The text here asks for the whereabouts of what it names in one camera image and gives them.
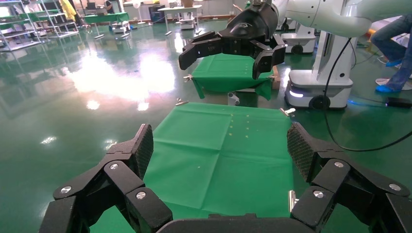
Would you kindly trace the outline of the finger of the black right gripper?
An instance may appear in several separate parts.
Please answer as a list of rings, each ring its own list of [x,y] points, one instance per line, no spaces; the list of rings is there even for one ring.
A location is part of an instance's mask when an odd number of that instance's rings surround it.
[[[221,37],[214,31],[204,33],[188,40],[178,57],[181,70],[189,68],[198,58],[222,53]]]
[[[281,35],[273,34],[273,36],[264,43],[252,40],[253,50],[252,57],[254,58],[252,78],[257,80],[261,73],[270,72],[274,66],[284,63],[286,54],[286,44]]]

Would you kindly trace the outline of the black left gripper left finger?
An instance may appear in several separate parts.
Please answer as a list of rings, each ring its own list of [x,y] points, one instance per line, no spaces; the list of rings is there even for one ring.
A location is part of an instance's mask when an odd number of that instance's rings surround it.
[[[88,233],[111,207],[135,232],[159,231],[172,211],[143,180],[153,151],[152,127],[142,124],[131,140],[111,146],[97,165],[54,191],[39,231]]]

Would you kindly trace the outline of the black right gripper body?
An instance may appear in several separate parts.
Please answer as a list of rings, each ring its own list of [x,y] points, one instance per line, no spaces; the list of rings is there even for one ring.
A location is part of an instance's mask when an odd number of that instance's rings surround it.
[[[222,53],[257,55],[277,46],[274,33],[279,22],[277,9],[268,2],[250,5],[218,32]]]

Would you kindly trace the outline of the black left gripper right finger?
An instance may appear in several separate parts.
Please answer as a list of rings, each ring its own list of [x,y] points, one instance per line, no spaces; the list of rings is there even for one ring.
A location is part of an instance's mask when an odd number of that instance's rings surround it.
[[[351,160],[336,145],[311,136],[301,124],[287,131],[288,153],[309,184],[291,217],[319,233],[336,205],[349,209],[371,233],[409,233],[412,197],[403,184]]]

